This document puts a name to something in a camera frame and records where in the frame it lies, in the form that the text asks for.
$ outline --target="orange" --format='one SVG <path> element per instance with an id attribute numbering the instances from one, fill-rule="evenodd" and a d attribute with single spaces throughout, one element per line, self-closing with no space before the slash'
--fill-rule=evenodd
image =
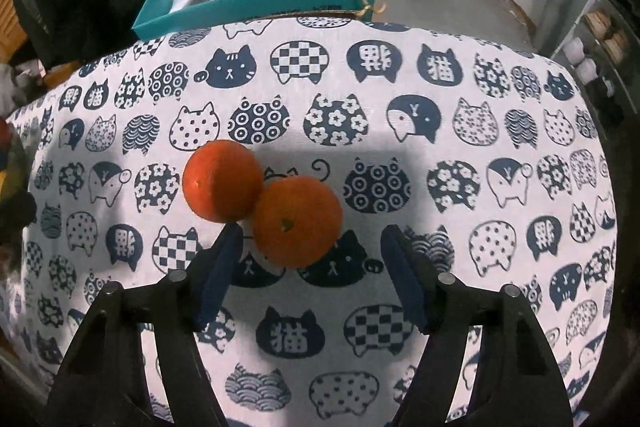
<path id="1" fill-rule="evenodd" d="M 302 268 L 318 261 L 340 236 L 342 208 L 312 176 L 274 181 L 255 205 L 255 246 L 272 263 Z"/>
<path id="2" fill-rule="evenodd" d="M 216 223 L 251 214 L 262 188 L 258 160 L 231 140 L 215 140 L 197 149 L 182 173 L 182 191 L 191 210 Z"/>

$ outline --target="cat print fabric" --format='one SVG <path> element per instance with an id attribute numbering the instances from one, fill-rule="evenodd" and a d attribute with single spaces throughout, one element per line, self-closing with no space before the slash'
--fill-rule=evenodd
<path id="1" fill-rule="evenodd" d="M 300 16 L 137 42 L 8 119 L 33 157 L 37 211 L 20 272 L 0 281 L 0 328 L 50 383 L 105 282 L 153 284 L 214 243 L 222 225 L 191 212 L 182 172 L 202 145 L 232 140 L 266 185 L 320 180 L 343 219 L 296 269 L 241 223 L 229 289 L 195 336 L 231 425 L 393 419 L 427 337 L 411 285 L 391 283 L 389 225 L 439 273 L 520 288 L 576 407 L 602 353 L 618 231 L 578 86 L 537 55 L 397 23 Z M 148 389 L 171 418 L 153 330 L 140 326 Z M 447 419 L 468 409 L 481 337 L 470 330 Z"/>
<path id="2" fill-rule="evenodd" d="M 329 100 L 318 93 L 305 115 L 303 128 L 309 140 L 338 147 L 361 142 L 369 132 L 369 121 L 354 94 Z"/>
<path id="3" fill-rule="evenodd" d="M 106 151 L 116 139 L 116 116 L 113 115 L 109 120 L 103 120 L 101 116 L 97 118 L 95 123 L 87 131 L 84 145 L 91 152 Z"/>
<path id="4" fill-rule="evenodd" d="M 211 102 L 199 110 L 183 105 L 169 130 L 169 143 L 178 151 L 194 151 L 218 138 L 219 133 L 220 120 Z"/>
<path id="5" fill-rule="evenodd" d="M 249 46 L 242 46 L 237 53 L 226 53 L 218 48 L 207 67 L 196 73 L 193 80 L 228 89 L 244 86 L 255 76 L 255 71 L 255 59 Z"/>
<path id="6" fill-rule="evenodd" d="M 460 98 L 453 115 L 453 131 L 469 145 L 487 147 L 498 140 L 498 122 L 487 102 L 475 106 Z"/>

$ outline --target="wave pattern cat print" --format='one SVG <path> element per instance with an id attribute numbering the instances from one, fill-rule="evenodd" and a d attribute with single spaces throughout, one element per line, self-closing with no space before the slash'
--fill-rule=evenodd
<path id="1" fill-rule="evenodd" d="M 225 391 L 232 402 L 252 411 L 277 411 L 291 401 L 291 391 L 278 369 L 266 375 L 250 373 L 239 363 L 227 377 Z"/>
<path id="2" fill-rule="evenodd" d="M 344 181 L 346 203 L 364 214 L 399 210 L 411 197 L 411 183 L 396 158 L 387 165 L 369 165 L 356 158 Z"/>
<path id="3" fill-rule="evenodd" d="M 139 149 L 143 156 L 158 138 L 160 121 L 152 114 L 141 114 L 132 118 L 122 133 L 122 154 Z"/>

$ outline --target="cardboard box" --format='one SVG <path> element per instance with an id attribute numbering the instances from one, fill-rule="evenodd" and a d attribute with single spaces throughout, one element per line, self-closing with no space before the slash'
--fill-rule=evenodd
<path id="1" fill-rule="evenodd" d="M 167 33 L 219 26 L 283 14 L 344 10 L 357 12 L 364 8 L 361 0 L 213 0 L 169 13 L 173 0 L 146 0 L 133 31 L 148 41 Z M 371 20 L 369 11 L 364 20 Z"/>

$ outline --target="flower pattern cat print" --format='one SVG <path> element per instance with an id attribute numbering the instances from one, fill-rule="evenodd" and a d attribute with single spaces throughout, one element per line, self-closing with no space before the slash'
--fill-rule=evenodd
<path id="1" fill-rule="evenodd" d="M 180 184 L 217 139 L 254 151 L 266 184 L 315 176 L 344 213 L 338 241 L 299 270 L 269 263 L 245 228 L 223 306 L 196 336 L 231 425 L 391 421 L 426 338 L 382 261 L 389 224 L 469 286 L 521 288 L 572 407 L 595 372 L 615 194 L 580 89 L 546 58 L 398 24 L 258 21 L 138 42 L 9 122 L 35 155 L 38 211 L 21 273 L 0 281 L 0 327 L 46 383 L 105 282 L 154 283 L 213 244 L 222 226 Z M 148 388 L 171 418 L 152 330 L 141 325 Z M 481 336 L 470 331 L 449 419 L 466 414 Z"/>

